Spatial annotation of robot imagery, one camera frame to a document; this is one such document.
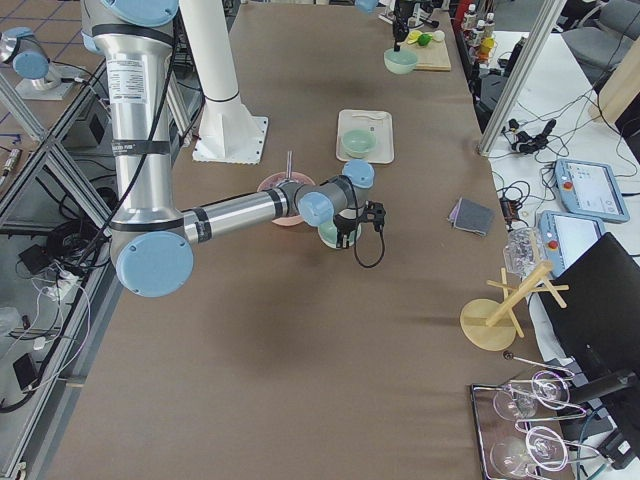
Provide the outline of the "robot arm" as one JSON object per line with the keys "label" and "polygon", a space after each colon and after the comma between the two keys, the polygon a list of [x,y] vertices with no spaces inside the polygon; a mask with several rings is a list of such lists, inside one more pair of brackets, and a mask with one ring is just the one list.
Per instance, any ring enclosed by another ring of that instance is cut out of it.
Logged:
{"label": "robot arm", "polygon": [[354,247],[361,225],[384,227],[371,201],[374,169],[349,161],[318,185],[291,178],[274,187],[185,211],[172,191],[166,110],[180,35],[185,35],[203,94],[198,161],[256,164],[268,121],[243,104],[223,7],[218,1],[86,1],[87,47],[106,60],[119,200],[108,218],[111,259],[132,293],[161,297],[179,289],[194,265],[192,248],[214,237],[282,217],[336,227],[336,246]]}
{"label": "robot arm", "polygon": [[[359,10],[366,13],[373,13],[379,4],[375,0],[355,0],[354,5]],[[392,32],[394,37],[393,50],[400,51],[400,44],[404,42],[409,34],[408,19],[413,13],[413,1],[394,0],[387,3],[388,6],[393,5],[392,9]]]}

